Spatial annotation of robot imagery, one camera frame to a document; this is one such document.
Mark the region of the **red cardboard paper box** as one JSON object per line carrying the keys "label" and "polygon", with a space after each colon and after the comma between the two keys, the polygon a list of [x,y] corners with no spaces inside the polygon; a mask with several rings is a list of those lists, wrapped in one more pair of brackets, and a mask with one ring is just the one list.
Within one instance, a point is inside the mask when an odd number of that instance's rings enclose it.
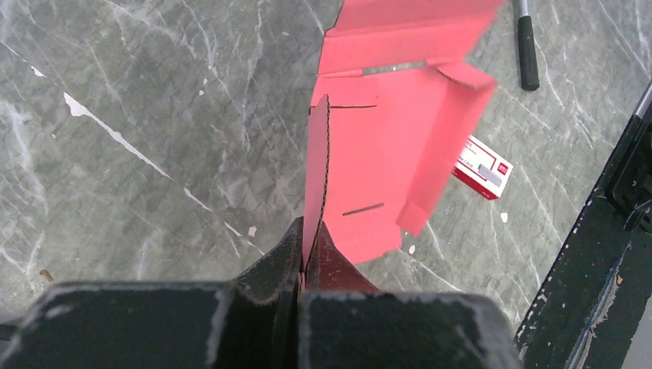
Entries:
{"label": "red cardboard paper box", "polygon": [[419,235],[495,80],[464,59],[499,1],[345,1],[310,103],[303,255],[320,226],[352,263]]}

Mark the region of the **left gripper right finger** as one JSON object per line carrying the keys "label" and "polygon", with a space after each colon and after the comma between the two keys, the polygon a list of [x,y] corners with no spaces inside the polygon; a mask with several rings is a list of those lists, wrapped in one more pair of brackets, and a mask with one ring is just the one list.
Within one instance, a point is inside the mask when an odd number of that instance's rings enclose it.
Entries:
{"label": "left gripper right finger", "polygon": [[314,237],[298,302],[301,368],[519,368],[502,310],[477,294],[382,291]]}

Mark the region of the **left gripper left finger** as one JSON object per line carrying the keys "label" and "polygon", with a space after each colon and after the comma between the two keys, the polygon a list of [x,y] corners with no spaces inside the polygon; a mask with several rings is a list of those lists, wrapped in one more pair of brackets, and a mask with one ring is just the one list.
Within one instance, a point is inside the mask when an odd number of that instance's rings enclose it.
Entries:
{"label": "left gripper left finger", "polygon": [[47,290],[3,368],[294,368],[301,218],[228,281],[79,281]]}

